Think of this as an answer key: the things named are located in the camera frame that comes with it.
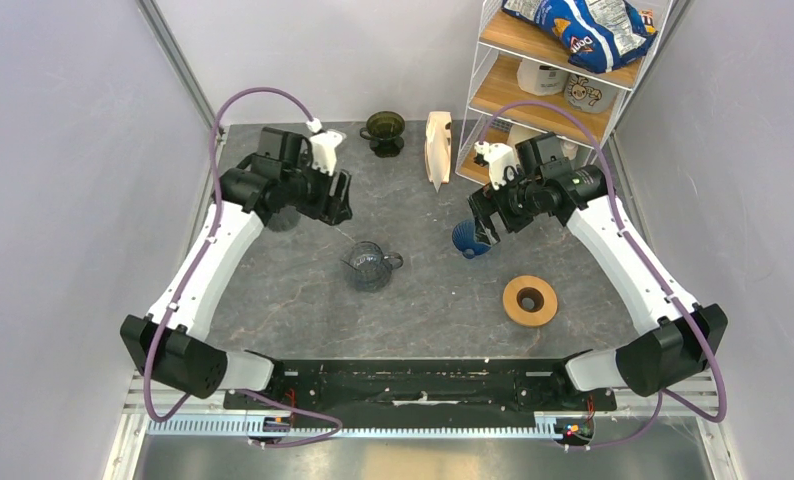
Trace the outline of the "blue ribbed cone dripper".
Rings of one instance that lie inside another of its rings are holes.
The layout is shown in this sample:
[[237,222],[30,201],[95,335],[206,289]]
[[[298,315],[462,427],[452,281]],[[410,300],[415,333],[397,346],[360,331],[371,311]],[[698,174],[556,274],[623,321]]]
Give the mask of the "blue ribbed cone dripper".
[[474,259],[475,257],[484,255],[492,248],[491,245],[476,239],[475,222],[470,219],[458,223],[453,228],[451,240],[454,247],[466,259]]

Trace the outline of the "clear glass coffee server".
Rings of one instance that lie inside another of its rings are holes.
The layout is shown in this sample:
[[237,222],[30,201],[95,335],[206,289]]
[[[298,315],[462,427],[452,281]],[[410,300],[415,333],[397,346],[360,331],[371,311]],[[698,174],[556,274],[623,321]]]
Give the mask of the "clear glass coffee server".
[[345,280],[356,291],[374,293],[384,289],[393,272],[404,265],[396,252],[384,252],[371,241],[355,243],[341,258]]

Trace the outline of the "dark green glass dripper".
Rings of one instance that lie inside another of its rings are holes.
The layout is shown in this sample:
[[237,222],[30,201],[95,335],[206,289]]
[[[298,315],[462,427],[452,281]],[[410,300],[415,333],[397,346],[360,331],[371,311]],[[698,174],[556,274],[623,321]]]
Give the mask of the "dark green glass dripper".
[[402,134],[405,131],[404,118],[393,111],[380,111],[371,115],[359,135],[368,142],[371,151],[379,158],[392,158],[400,154],[404,147]]

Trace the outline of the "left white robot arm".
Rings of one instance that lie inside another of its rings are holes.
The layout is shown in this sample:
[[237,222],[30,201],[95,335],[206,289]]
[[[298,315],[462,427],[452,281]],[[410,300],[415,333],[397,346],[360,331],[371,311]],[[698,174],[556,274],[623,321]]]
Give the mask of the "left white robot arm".
[[274,360],[232,353],[206,341],[219,300],[243,255],[265,225],[286,208],[334,226],[351,219],[350,174],[338,168],[345,134],[311,136],[262,129],[256,152],[219,179],[221,200],[210,206],[200,234],[162,296],[143,316],[127,316],[120,337],[138,371],[191,397],[248,389],[263,408],[287,393]]

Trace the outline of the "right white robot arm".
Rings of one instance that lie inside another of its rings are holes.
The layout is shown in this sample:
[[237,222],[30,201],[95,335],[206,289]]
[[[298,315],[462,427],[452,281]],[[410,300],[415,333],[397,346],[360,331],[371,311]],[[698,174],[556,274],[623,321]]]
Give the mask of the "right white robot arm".
[[679,286],[629,222],[598,166],[573,167],[554,134],[514,147],[478,142],[475,152],[489,176],[468,199],[476,240],[498,243],[496,220],[517,233],[539,215],[556,218],[598,262],[638,333],[624,346],[566,358],[550,382],[558,406],[577,408],[599,388],[627,387],[646,397],[714,368],[725,312]]

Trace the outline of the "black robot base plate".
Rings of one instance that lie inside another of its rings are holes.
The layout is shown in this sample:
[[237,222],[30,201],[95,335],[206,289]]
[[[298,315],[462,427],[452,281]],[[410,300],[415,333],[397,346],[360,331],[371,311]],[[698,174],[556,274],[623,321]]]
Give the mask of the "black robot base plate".
[[612,412],[606,388],[577,393],[558,359],[280,360],[262,399],[223,390],[229,410],[267,409],[271,401],[315,412],[294,414],[296,428],[345,429],[529,427],[536,412]]

